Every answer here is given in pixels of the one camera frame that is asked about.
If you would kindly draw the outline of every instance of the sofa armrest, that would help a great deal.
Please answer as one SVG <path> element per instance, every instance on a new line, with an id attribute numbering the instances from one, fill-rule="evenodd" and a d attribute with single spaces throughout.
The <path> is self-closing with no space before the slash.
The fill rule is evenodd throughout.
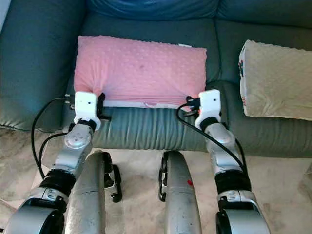
<path id="1" fill-rule="evenodd" d="M 12 0 L 0 35 L 0 127 L 30 130 L 38 111 L 65 94 L 85 0 Z M 38 128 L 60 127 L 62 103 Z"/>

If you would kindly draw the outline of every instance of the sofa backrest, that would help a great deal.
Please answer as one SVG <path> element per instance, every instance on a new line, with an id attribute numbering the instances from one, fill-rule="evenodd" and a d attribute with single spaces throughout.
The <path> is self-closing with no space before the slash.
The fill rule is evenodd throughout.
<path id="1" fill-rule="evenodd" d="M 312 28 L 312 0 L 220 0 L 218 18 Z"/>
<path id="2" fill-rule="evenodd" d="M 213 17 L 219 0 L 87 0 L 90 10 L 134 20 Z"/>

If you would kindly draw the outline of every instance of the white plastic bracket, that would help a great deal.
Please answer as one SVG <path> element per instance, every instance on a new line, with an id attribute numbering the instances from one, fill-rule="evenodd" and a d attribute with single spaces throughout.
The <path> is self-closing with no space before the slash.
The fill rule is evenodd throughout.
<path id="1" fill-rule="evenodd" d="M 86 121 L 93 120 L 96 123 L 96 130 L 101 126 L 101 121 L 97 117 L 97 96 L 94 93 L 78 91 L 75 93 L 75 113 L 74 122 L 79 119 Z"/>
<path id="2" fill-rule="evenodd" d="M 215 117 L 219 122 L 221 121 L 221 95 L 217 89 L 200 92 L 200 112 L 198 118 L 195 120 L 195 127 L 200 129 L 200 124 L 203 120 L 209 117 Z"/>

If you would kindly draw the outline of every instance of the beige pillow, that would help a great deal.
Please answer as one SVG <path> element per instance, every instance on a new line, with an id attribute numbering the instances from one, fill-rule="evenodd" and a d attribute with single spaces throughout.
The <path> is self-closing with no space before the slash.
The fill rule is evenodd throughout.
<path id="1" fill-rule="evenodd" d="M 312 52 L 247 40 L 239 68 L 245 115 L 312 120 Z"/>

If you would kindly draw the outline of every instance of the marble floor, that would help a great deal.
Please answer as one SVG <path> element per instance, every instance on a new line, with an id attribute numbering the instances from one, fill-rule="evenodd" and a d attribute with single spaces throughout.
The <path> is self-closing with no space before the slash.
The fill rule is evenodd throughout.
<path id="1" fill-rule="evenodd" d="M 48 134 L 36 133 L 37 149 Z M 48 144 L 46 172 L 62 138 Z M 106 150 L 122 176 L 123 200 L 113 203 L 106 194 L 106 233 L 163 233 L 165 204 L 157 198 L 157 173 L 162 151 Z M 194 181 L 202 230 L 215 233 L 217 211 L 215 182 L 209 155 L 183 152 Z M 312 158 L 285 159 L 247 156 L 253 191 L 272 234 L 312 233 Z M 0 228 L 40 183 L 34 164 L 30 134 L 0 129 Z"/>

